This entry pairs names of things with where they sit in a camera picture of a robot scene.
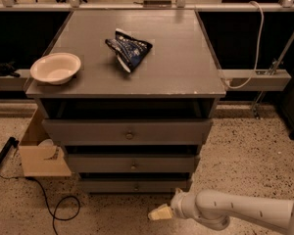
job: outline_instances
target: white object in box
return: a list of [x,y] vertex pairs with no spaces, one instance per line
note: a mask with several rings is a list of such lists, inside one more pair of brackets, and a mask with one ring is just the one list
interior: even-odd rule
[[37,110],[19,144],[24,176],[71,176],[64,152],[53,145],[41,125],[42,120]]

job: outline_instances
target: table top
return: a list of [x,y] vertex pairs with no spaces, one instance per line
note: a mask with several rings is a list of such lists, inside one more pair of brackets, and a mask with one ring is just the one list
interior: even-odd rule
[[[117,62],[105,39],[120,28],[153,48],[132,73]],[[77,10],[51,53],[80,57],[81,70],[68,83],[34,80],[33,98],[220,98],[217,67],[192,10]]]

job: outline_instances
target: drawer knob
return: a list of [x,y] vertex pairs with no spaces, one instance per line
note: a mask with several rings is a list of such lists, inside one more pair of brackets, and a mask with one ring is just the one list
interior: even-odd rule
[[128,132],[125,137],[126,137],[126,139],[131,140],[131,139],[133,139],[134,135],[133,135],[133,133]]

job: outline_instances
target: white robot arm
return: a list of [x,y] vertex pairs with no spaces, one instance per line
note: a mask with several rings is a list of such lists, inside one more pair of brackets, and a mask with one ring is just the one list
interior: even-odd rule
[[162,205],[148,214],[152,220],[193,218],[214,230],[223,230],[234,216],[281,234],[294,235],[294,201],[254,198],[204,190],[199,194],[176,189],[171,207]]

